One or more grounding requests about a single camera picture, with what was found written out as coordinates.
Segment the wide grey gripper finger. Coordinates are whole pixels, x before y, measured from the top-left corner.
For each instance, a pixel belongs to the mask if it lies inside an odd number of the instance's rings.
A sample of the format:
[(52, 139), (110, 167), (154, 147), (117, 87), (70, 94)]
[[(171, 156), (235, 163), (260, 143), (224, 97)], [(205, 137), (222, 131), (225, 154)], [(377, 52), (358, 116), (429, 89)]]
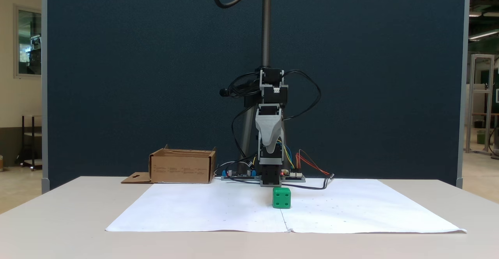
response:
[(276, 150), (278, 138), (282, 130), (281, 115), (257, 115), (255, 117), (255, 126), (259, 134), (259, 146), (257, 155), (261, 155), (263, 147), (267, 153), (273, 154)]

